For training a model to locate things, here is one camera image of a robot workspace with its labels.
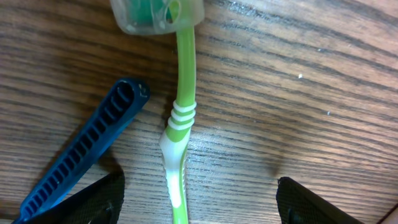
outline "blue plastic object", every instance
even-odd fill
[[[21,204],[23,223],[62,201],[149,100],[140,80],[116,82],[91,118]]]

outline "wood grain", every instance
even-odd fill
[[[398,202],[398,2],[206,0],[197,26],[192,223],[280,223],[289,176],[365,223]],[[107,0],[0,2],[0,214],[19,204],[121,77],[152,98],[72,193],[119,163],[119,223],[171,223],[157,145],[174,35],[130,36]]]

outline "black object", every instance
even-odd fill
[[[290,177],[278,180],[276,200],[282,224],[361,223]]]
[[[24,224],[116,224],[123,198],[124,174],[111,173]]]

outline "toothbrush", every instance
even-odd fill
[[[188,223],[185,193],[185,161],[191,127],[195,122],[195,36],[193,27],[177,31],[178,88],[159,145],[163,153],[164,169],[173,206],[174,223]]]
[[[188,223],[185,161],[197,105],[193,27],[205,17],[203,0],[111,0],[111,4],[119,27],[128,34],[177,33],[177,99],[173,102],[171,117],[160,137],[159,145],[174,223]]]

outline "wooden table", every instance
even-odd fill
[[[192,223],[280,223],[289,176],[365,223],[398,202],[396,0],[206,0],[196,28]],[[152,98],[72,190],[116,163],[119,223],[171,223],[161,152],[177,86],[175,36],[131,36],[108,0],[0,2],[0,214],[14,218],[121,77]]]

